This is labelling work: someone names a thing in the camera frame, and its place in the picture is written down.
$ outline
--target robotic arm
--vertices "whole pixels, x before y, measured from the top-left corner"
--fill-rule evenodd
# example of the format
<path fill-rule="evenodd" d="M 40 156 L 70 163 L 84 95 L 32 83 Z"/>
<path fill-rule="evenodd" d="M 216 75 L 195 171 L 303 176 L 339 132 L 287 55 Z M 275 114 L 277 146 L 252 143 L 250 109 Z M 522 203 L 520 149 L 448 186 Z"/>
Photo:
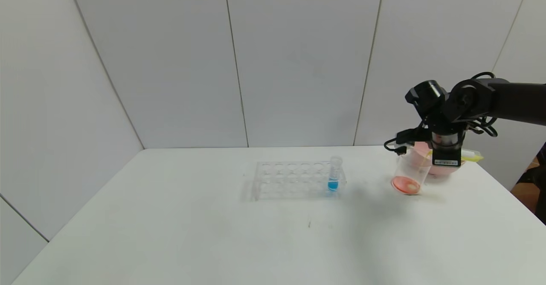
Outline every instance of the robotic arm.
<path fill-rule="evenodd" d="M 401 155 L 408 145 L 424 141 L 433 150 L 434 165 L 461 166 L 466 131 L 497 137 L 492 126 L 497 118 L 546 125 L 546 85 L 509 83 L 490 72 L 459 82 L 450 93 L 434 80 L 424 81 L 408 91 L 406 101 L 422 121 L 397 133 L 384 147 Z M 395 148 L 387 147 L 393 142 Z"/>

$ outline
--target white table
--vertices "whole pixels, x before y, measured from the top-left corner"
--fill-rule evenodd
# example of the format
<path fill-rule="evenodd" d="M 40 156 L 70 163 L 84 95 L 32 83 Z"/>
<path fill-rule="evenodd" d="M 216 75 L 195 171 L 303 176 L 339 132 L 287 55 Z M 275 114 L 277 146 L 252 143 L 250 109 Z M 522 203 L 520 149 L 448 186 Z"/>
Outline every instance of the white table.
<path fill-rule="evenodd" d="M 251 163 L 334 154 L 341 199 L 241 198 Z M 546 227 L 480 166 L 406 196 L 389 184 L 395 159 L 382 147 L 148 149 L 14 284 L 546 284 Z"/>

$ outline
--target wall seam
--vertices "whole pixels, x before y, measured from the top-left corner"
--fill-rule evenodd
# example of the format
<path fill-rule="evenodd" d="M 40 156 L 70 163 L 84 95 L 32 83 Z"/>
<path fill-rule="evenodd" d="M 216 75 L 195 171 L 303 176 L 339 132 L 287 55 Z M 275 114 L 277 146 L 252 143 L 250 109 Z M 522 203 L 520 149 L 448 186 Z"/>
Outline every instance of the wall seam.
<path fill-rule="evenodd" d="M 510 25 L 510 29 L 508 30 L 508 34 L 506 35 L 505 42 L 502 44 L 501 51 L 499 52 L 499 55 L 497 56 L 497 60 L 495 60 L 495 63 L 493 64 L 493 68 L 491 69 L 491 71 L 494 71 L 495 67 L 497 67 L 497 63 L 499 62 L 502 51 L 505 49 L 506 42 L 508 40 L 508 37 L 510 36 L 511 29 L 514 27 L 515 20 L 517 19 L 517 15 L 519 14 L 519 9 L 521 9 L 521 5 L 523 4 L 523 1 L 524 0 L 521 0 L 520 3 L 519 3 L 519 7 L 517 7 L 517 11 L 515 13 L 514 20 L 512 21 L 512 23 Z"/>
<path fill-rule="evenodd" d="M 121 108 L 123 109 L 123 112 L 125 112 L 125 116 L 127 117 L 127 119 L 129 120 L 129 124 L 131 124 L 131 127 L 133 128 L 133 131 L 136 135 L 136 138 L 138 139 L 138 141 L 140 142 L 140 146 L 144 149 L 144 144 L 142 143 L 142 140 L 140 139 L 140 136 L 138 135 L 137 133 L 137 129 L 135 128 L 134 124 L 133 124 L 133 121 L 131 120 L 131 117 L 129 116 L 129 113 L 127 113 L 127 109 L 125 109 L 125 106 L 123 105 L 123 102 L 121 102 L 121 98 L 119 98 L 119 94 L 117 93 L 117 90 L 116 90 L 116 87 L 113 85 L 113 82 L 112 82 L 112 79 L 110 77 L 110 74 L 108 73 L 108 70 L 106 68 L 106 65 L 104 65 L 104 61 L 101 57 L 101 54 L 99 54 L 99 50 L 97 48 L 97 44 L 95 44 L 95 41 L 93 40 L 93 37 L 91 36 L 91 32 L 89 30 L 89 27 L 87 26 L 87 23 L 84 19 L 84 15 L 80 9 L 80 5 L 78 4 L 78 1 L 77 0 L 73 0 L 74 1 L 74 4 L 76 5 L 76 9 L 78 9 L 78 13 L 80 14 L 80 19 L 82 21 L 82 23 L 84 24 L 84 28 L 85 28 L 85 31 L 87 32 L 87 36 L 89 37 L 90 41 L 91 41 L 91 44 L 93 45 L 93 49 L 95 50 L 95 53 L 97 54 L 97 57 L 99 58 L 99 62 L 101 62 L 101 66 L 104 70 L 104 73 L 106 74 L 106 77 L 108 78 L 108 82 L 110 83 L 110 86 L 113 90 L 113 93 L 116 95 L 117 97 L 117 100 L 119 101 L 119 104 L 121 105 Z"/>
<path fill-rule="evenodd" d="M 11 209 L 13 209 L 13 211 L 14 211 L 17 215 L 19 215 L 19 217 L 21 217 L 21 219 L 23 219 L 23 221 L 25 221 L 25 222 L 29 225 L 29 227 L 31 227 L 37 234 L 39 234 L 40 237 L 42 237 L 46 242 L 49 242 L 49 239 L 47 239 L 47 238 L 45 237 L 45 235 L 43 235 L 43 234 L 41 233 L 41 231 L 39 231 L 34 225 L 32 225 L 31 222 L 30 222 L 27 218 L 25 218 L 25 216 L 23 216 L 23 214 L 22 214 L 18 209 L 16 209 L 16 208 L 13 206 L 13 204 L 10 203 L 10 201 L 8 201 L 8 200 L 6 199 L 6 197 L 5 197 L 2 193 L 0 193 L 0 199 L 2 199 L 4 202 L 6 202 L 6 204 L 8 204 L 8 206 L 9 206 Z"/>
<path fill-rule="evenodd" d="M 228 20 L 229 20 L 229 30 L 232 34 L 232 45 L 233 45 L 233 57 L 235 60 L 235 70 L 237 72 L 237 83 L 239 87 L 239 96 L 241 98 L 241 111 L 242 111 L 242 123 L 244 124 L 244 135 L 246 137 L 246 147 L 250 147 L 250 144 L 248 143 L 248 130 L 246 129 L 246 119 L 244 117 L 244 106 L 242 103 L 242 90 L 241 90 L 241 80 L 238 73 L 238 63 L 237 63 L 237 53 L 235 51 L 235 39 L 233 38 L 233 27 L 232 27 L 232 16 L 229 12 L 229 3 L 228 0 L 226 0 L 226 7 L 228 9 Z"/>
<path fill-rule="evenodd" d="M 379 0 L 379 5 L 377 7 L 377 17 L 376 17 L 376 24 L 374 28 L 374 37 L 372 38 L 372 46 L 370 48 L 370 56 L 368 58 L 368 67 L 366 69 L 366 76 L 364 77 L 364 87 L 362 89 L 362 98 L 360 99 L 360 108 L 358 110 L 358 118 L 357 118 L 357 128 L 354 131 L 354 139 L 353 139 L 353 146 L 355 146 L 355 143 L 357 143 L 357 134 L 358 134 L 358 124 L 360 123 L 360 116 L 362 114 L 362 105 L 364 103 L 364 93 L 366 91 L 366 84 L 368 83 L 368 75 L 370 73 L 370 64 L 372 61 L 372 54 L 374 53 L 374 45 L 375 45 L 375 39 L 377 34 L 377 25 L 379 23 L 379 14 L 381 12 L 381 2 L 383 0 Z"/>

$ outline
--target plastic beaker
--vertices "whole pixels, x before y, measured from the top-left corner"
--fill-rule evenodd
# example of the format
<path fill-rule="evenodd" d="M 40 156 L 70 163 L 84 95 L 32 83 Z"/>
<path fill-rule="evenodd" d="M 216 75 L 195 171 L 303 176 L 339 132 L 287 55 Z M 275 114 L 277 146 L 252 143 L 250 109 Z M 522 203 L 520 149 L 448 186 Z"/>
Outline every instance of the plastic beaker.
<path fill-rule="evenodd" d="M 392 186 L 404 194 L 419 194 L 432 166 L 431 155 L 420 155 L 412 148 L 398 157 Z"/>

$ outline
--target white wall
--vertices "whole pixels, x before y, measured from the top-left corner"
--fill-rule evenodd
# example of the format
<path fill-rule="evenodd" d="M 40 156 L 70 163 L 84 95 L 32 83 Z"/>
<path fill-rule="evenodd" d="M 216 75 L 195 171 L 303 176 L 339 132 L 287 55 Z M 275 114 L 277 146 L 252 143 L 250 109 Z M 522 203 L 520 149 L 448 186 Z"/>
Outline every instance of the white wall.
<path fill-rule="evenodd" d="M 0 0 L 0 20 L 0 192 L 52 238 L 142 147 L 73 0 Z"/>
<path fill-rule="evenodd" d="M 226 0 L 78 0 L 144 147 L 246 147 Z"/>
<path fill-rule="evenodd" d="M 0 284 L 10 285 L 47 242 L 0 199 Z"/>
<path fill-rule="evenodd" d="M 459 81 L 492 70 L 520 3 L 521 0 L 382 0 L 355 144 L 382 144 L 396 132 L 417 126 L 420 118 L 404 95 L 421 81 L 435 79 L 449 91 Z M 497 64 L 498 77 L 527 81 L 511 77 L 514 73 L 507 75 L 510 68 L 501 69 L 505 60 L 501 58 Z M 505 124 L 513 126 L 514 131 L 505 133 Z M 481 164 L 507 188 L 515 183 L 525 170 L 522 165 L 529 164 L 540 147 L 536 145 L 538 141 L 532 141 L 531 150 L 524 149 L 527 145 L 513 147 L 520 139 L 516 126 L 526 128 L 521 123 L 499 122 L 499 138 L 470 135 L 465 142 L 466 147 L 482 151 L 486 159 Z"/>
<path fill-rule="evenodd" d="M 546 0 L 523 0 L 494 73 L 512 82 L 546 83 Z M 498 120 L 499 137 L 469 135 L 468 147 L 485 153 L 480 165 L 511 189 L 546 142 L 546 127 Z"/>
<path fill-rule="evenodd" d="M 380 0 L 228 0 L 248 144 L 353 145 Z"/>

